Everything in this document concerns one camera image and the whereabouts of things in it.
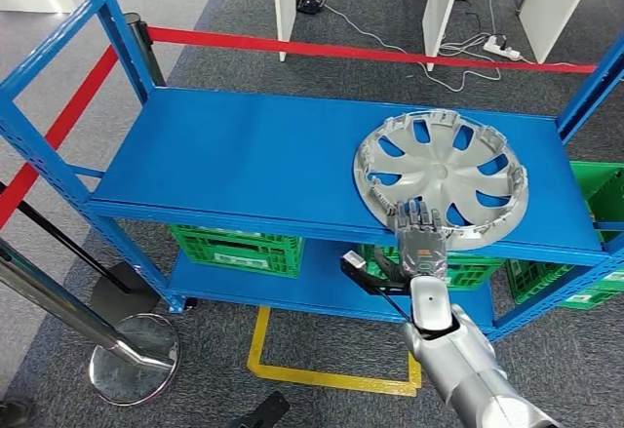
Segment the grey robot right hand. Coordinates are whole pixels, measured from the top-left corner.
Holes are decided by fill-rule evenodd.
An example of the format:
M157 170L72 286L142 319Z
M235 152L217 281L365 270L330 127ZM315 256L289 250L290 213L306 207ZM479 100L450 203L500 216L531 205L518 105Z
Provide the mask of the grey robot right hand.
M445 277L447 237L438 210L429 210L423 201L410 199L397 203L393 222L404 275Z

